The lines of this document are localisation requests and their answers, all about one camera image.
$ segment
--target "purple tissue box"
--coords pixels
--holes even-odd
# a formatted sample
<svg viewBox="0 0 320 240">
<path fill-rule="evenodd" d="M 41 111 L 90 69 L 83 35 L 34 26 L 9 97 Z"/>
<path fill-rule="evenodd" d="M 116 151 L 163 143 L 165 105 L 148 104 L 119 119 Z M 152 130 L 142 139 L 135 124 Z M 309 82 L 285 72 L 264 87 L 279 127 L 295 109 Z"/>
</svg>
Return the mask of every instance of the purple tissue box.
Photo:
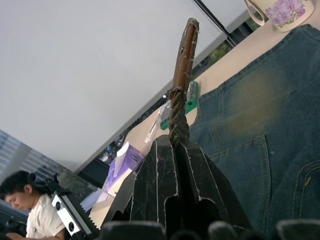
<svg viewBox="0 0 320 240">
<path fill-rule="evenodd" d="M 132 172 L 136 166 L 141 163 L 145 156 L 131 146 L 129 143 L 123 145 L 118 151 L 124 152 L 122 155 L 117 156 L 110 164 L 109 173 L 106 179 L 105 191 L 111 196 L 115 197 L 122 182 Z"/>
</svg>

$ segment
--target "man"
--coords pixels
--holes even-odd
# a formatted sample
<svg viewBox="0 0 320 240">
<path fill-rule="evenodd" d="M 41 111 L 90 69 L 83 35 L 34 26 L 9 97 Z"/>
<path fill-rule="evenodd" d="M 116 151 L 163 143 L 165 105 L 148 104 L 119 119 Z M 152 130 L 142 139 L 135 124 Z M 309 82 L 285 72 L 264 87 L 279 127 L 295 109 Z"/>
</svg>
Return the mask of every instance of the man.
<svg viewBox="0 0 320 240">
<path fill-rule="evenodd" d="M 8 233 L 12 240 L 65 240 L 65 226 L 59 218 L 51 199 L 28 184 L 26 171 L 7 177 L 0 186 L 0 198 L 14 209 L 31 210 L 26 224 L 26 237 Z"/>
</svg>

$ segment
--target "mug handle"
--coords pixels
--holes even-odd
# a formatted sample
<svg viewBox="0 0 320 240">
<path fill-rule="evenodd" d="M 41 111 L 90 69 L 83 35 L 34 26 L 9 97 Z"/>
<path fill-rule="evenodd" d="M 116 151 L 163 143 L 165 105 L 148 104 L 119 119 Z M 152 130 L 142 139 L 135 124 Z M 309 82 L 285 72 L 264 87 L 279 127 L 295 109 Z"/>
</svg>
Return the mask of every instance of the mug handle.
<svg viewBox="0 0 320 240">
<path fill-rule="evenodd" d="M 257 6 L 257 4 L 255 4 L 252 0 L 244 0 L 244 3 L 246 5 L 246 8 L 248 9 L 249 14 L 250 14 L 251 18 L 253 19 L 253 21 L 255 21 L 255 23 L 260 25 L 260 26 L 265 25 L 265 14 L 264 14 L 263 11 L 261 11 L 261 9 Z M 252 10 L 251 10 L 251 8 L 250 8 L 248 3 L 250 3 L 250 5 L 261 15 L 263 20 L 258 19 L 254 15 L 254 13 L 252 12 Z"/>
</svg>

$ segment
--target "floral mug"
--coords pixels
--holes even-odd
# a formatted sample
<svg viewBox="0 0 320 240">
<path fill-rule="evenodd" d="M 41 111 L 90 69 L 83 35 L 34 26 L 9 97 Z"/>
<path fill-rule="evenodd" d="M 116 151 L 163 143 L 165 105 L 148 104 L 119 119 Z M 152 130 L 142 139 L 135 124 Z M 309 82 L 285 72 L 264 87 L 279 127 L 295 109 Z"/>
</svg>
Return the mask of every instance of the floral mug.
<svg viewBox="0 0 320 240">
<path fill-rule="evenodd" d="M 244 3 L 257 24 L 265 24 L 265 14 L 281 32 L 302 24 L 315 9 L 311 0 L 244 0 Z M 262 16 L 262 20 L 254 15 L 249 4 Z"/>
</svg>

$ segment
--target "denim fabric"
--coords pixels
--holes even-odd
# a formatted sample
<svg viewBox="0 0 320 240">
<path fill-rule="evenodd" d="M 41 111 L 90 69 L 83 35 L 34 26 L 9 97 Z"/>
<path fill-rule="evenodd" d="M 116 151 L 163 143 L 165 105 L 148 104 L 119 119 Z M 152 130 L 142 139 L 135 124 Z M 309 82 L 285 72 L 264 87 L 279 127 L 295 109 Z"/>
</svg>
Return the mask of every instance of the denim fabric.
<svg viewBox="0 0 320 240">
<path fill-rule="evenodd" d="M 320 219 L 320 31 L 292 30 L 200 97 L 190 138 L 268 238 L 283 219 Z"/>
</svg>

